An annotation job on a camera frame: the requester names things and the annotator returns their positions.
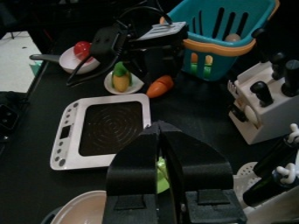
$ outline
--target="white knife block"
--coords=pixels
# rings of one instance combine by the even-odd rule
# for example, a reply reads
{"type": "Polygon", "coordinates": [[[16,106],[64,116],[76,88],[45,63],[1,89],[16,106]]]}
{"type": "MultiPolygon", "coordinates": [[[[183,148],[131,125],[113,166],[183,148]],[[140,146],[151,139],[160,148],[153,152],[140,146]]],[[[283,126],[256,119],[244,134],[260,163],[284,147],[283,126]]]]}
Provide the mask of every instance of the white knife block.
{"type": "Polygon", "coordinates": [[[299,123],[299,95],[288,97],[282,92],[286,79],[272,79],[271,63],[259,63],[238,76],[235,86],[238,99],[234,104],[244,112],[247,121],[242,122],[232,112],[228,116],[244,137],[247,144],[256,144],[290,132],[290,124],[299,123]],[[274,103],[262,107],[250,87],[263,81],[274,98],[274,103]]]}

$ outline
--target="black table surface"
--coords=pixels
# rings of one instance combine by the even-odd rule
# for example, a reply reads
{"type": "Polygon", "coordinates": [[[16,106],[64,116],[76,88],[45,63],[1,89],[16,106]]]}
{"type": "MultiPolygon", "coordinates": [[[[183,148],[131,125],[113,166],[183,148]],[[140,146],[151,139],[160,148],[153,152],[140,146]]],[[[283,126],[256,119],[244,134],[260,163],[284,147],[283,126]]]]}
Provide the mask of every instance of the black table surface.
{"type": "MultiPolygon", "coordinates": [[[[61,54],[83,39],[92,40],[96,32],[92,29],[65,31],[52,54],[61,54]]],[[[59,64],[45,62],[28,91],[29,105],[0,156],[0,223],[40,224],[45,215],[76,196],[105,190],[107,168],[73,171],[51,168],[63,110],[80,98],[111,95],[103,85],[104,77],[67,87],[68,77],[59,64]]],[[[279,139],[246,143],[228,117],[232,102],[226,79],[208,83],[180,73],[173,89],[149,100],[149,109],[152,122],[168,122],[209,144],[236,173],[243,164],[267,154],[279,139]]]]}

